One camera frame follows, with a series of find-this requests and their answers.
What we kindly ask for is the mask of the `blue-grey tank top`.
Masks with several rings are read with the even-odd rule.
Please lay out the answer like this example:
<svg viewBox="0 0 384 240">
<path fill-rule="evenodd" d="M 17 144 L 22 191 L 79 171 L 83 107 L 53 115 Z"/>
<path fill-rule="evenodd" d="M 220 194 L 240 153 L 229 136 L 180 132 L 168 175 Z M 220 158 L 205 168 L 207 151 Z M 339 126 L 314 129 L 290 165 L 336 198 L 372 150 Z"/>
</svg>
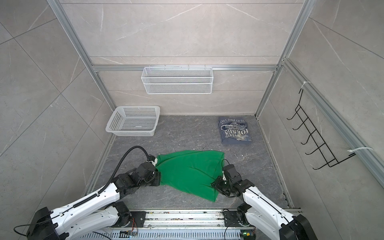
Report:
<svg viewBox="0 0 384 240">
<path fill-rule="evenodd" d="M 224 145 L 248 145 L 252 142 L 248 123 L 243 118 L 219 117 L 218 127 Z"/>
</svg>

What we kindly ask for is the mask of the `green tank top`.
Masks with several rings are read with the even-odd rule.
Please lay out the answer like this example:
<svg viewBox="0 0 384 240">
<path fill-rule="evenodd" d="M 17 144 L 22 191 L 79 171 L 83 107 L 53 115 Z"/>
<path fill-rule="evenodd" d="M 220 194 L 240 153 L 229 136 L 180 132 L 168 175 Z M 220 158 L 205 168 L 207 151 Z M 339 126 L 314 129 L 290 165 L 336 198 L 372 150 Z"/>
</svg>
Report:
<svg viewBox="0 0 384 240">
<path fill-rule="evenodd" d="M 215 202 L 219 192 L 211 184 L 222 176 L 225 153 L 219 151 L 180 151 L 158 155 L 156 169 L 160 184 Z"/>
</svg>

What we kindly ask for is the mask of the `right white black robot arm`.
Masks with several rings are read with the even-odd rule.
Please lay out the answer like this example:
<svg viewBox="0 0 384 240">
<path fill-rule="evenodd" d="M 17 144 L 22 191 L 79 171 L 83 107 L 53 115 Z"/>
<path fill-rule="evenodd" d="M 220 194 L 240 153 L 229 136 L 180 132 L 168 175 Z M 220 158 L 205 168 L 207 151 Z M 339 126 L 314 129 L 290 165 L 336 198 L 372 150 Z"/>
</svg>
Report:
<svg viewBox="0 0 384 240">
<path fill-rule="evenodd" d="M 297 216 L 279 207 L 248 179 L 242 179 L 233 164 L 222 168 L 223 175 L 211 184 L 220 194 L 228 198 L 240 198 L 243 203 L 237 207 L 236 216 L 228 213 L 232 220 L 227 227 L 253 226 L 271 240 L 316 240 L 317 236 L 310 222 L 303 215 Z"/>
</svg>

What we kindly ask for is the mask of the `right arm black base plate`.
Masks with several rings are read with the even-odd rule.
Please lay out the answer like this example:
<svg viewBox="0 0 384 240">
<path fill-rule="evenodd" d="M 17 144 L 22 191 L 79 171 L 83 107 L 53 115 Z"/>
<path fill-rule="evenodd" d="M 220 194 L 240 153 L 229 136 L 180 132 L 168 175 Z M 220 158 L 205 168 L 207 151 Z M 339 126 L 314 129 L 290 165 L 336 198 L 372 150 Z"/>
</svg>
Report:
<svg viewBox="0 0 384 240">
<path fill-rule="evenodd" d="M 237 216 L 237 211 L 230 211 L 228 209 L 224 209 L 222 211 L 225 227 L 240 227 L 239 218 Z"/>
</svg>

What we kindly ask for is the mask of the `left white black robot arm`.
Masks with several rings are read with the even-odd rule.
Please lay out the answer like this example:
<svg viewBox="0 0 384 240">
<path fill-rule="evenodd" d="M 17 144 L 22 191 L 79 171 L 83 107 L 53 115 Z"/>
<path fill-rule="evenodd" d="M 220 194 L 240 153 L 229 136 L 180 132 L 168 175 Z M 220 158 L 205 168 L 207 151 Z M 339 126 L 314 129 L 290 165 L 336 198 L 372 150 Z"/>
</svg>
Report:
<svg viewBox="0 0 384 240">
<path fill-rule="evenodd" d="M 149 160 L 112 178 L 99 190 L 54 210 L 44 207 L 35 213 L 27 230 L 29 240 L 71 240 L 105 227 L 125 227 L 133 223 L 130 210 L 121 199 L 140 187 L 157 187 L 161 173 L 158 160 Z"/>
</svg>

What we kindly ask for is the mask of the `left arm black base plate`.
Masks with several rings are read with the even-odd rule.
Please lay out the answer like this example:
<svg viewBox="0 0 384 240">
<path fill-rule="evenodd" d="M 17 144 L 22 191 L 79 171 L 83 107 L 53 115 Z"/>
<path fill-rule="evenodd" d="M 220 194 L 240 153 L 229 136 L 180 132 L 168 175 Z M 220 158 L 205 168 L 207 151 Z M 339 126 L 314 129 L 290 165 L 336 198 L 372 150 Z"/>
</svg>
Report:
<svg viewBox="0 0 384 240">
<path fill-rule="evenodd" d="M 146 220 L 146 211 L 133 211 L 131 212 L 130 221 L 127 225 L 128 228 L 132 228 L 133 226 L 138 228 L 144 227 L 144 222 Z"/>
</svg>

